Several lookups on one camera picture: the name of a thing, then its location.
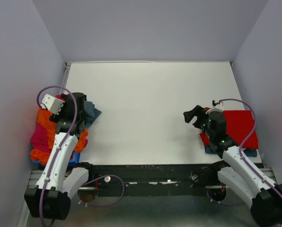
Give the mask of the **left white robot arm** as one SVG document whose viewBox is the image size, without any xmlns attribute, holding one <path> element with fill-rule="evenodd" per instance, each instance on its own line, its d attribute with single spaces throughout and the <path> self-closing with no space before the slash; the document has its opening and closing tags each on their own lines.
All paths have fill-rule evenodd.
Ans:
<svg viewBox="0 0 282 227">
<path fill-rule="evenodd" d="M 52 151 L 45 169 L 34 188 L 25 191 L 24 199 L 34 218 L 65 220 L 70 208 L 70 192 L 63 188 L 70 157 L 88 122 L 85 110 L 87 96 L 81 92 L 62 94 L 61 99 L 49 94 L 42 100 L 56 124 Z"/>
</svg>

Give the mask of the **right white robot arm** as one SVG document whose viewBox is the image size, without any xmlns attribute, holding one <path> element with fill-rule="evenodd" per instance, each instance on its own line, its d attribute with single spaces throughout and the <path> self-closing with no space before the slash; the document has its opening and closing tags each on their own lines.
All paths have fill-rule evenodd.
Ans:
<svg viewBox="0 0 282 227">
<path fill-rule="evenodd" d="M 227 163 L 221 169 L 209 171 L 208 182 L 212 185 L 223 183 L 232 189 L 248 206 L 260 227 L 282 225 L 282 184 L 266 176 L 227 134 L 223 110 L 218 107 L 207 110 L 197 105 L 183 115 L 186 123 L 196 118 L 193 126 L 202 130 L 212 151 Z"/>
</svg>

